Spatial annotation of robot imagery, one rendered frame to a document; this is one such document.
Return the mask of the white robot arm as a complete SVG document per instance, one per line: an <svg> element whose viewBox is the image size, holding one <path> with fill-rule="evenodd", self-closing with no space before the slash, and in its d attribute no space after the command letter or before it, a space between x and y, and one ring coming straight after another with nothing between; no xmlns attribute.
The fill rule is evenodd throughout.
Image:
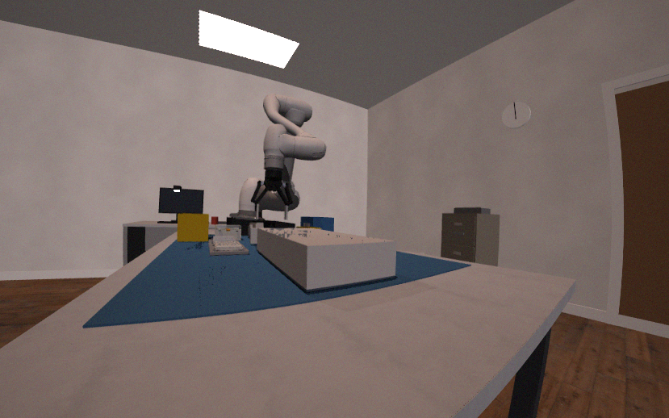
<svg viewBox="0 0 669 418"><path fill-rule="evenodd" d="M289 205L291 211L299 205L300 200L299 193L291 181L295 159L319 160L326 153L326 144L301 128L303 123L312 117L312 107L303 100L268 94L264 99L263 108L269 120L274 123L267 128L264 139L264 169L282 171L282 182L289 183L293 201ZM265 221L262 218L262 210L285 211L285 203L279 193L267 191L258 203L258 219L256 219L255 203L251 202L251 198L258 181L263 180L247 178L240 191L239 211L230 213L230 217Z"/></svg>

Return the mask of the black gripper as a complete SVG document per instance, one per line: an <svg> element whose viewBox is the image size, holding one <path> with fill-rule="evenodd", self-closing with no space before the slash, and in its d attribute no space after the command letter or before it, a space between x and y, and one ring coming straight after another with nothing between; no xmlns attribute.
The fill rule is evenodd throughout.
<svg viewBox="0 0 669 418"><path fill-rule="evenodd" d="M266 188L263 190L262 194L256 201L255 198L257 197L257 193L260 190L262 184L264 184ZM261 201L261 199L263 198L263 196L266 194L267 191L277 191L279 193L280 197L282 198L282 201L285 203L284 219L288 219L289 205L293 203L288 185L289 185L288 183L282 183L282 171L276 169L266 170L265 181L257 182L257 188L251 199L251 202L255 203L256 219L258 219L258 210L259 210L258 203ZM285 189L288 201L280 188L281 186L283 186Z"/></svg>

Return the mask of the yellow open-top bin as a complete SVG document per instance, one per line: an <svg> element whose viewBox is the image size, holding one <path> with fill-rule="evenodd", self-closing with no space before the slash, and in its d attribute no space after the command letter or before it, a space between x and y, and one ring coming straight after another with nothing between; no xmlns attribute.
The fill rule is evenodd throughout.
<svg viewBox="0 0 669 418"><path fill-rule="evenodd" d="M178 241L208 241L209 214L178 214Z"/></svg>

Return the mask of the dark blue bench mat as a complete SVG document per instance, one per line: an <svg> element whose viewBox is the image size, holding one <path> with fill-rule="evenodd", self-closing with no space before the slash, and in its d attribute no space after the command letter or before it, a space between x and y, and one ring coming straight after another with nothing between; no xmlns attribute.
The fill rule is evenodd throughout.
<svg viewBox="0 0 669 418"><path fill-rule="evenodd" d="M306 292L257 251L210 256L208 241L178 241L137 274L82 327L221 316L373 291L471 266L396 251L395 278Z"/></svg>

